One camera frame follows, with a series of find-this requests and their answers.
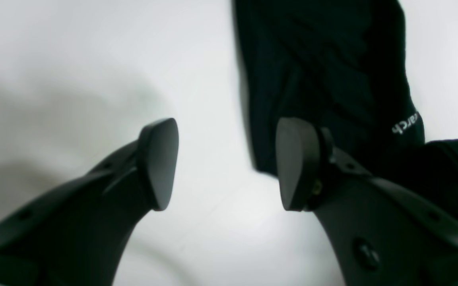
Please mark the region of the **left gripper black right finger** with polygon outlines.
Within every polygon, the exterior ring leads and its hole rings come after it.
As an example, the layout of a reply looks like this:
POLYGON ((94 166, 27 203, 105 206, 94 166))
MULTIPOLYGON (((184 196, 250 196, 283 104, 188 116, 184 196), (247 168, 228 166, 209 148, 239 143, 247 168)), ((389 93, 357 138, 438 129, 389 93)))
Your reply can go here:
POLYGON ((347 286, 458 286, 458 221, 375 177, 327 128, 281 118, 275 137, 282 206, 316 215, 347 286))

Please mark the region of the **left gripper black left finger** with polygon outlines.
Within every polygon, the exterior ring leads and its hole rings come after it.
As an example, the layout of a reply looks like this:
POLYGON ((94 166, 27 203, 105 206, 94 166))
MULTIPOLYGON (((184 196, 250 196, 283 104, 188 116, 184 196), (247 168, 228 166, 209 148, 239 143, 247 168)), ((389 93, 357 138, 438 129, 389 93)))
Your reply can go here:
POLYGON ((170 202, 179 150, 173 118, 146 125, 82 177, 0 221, 0 285, 111 286, 138 222, 170 202))

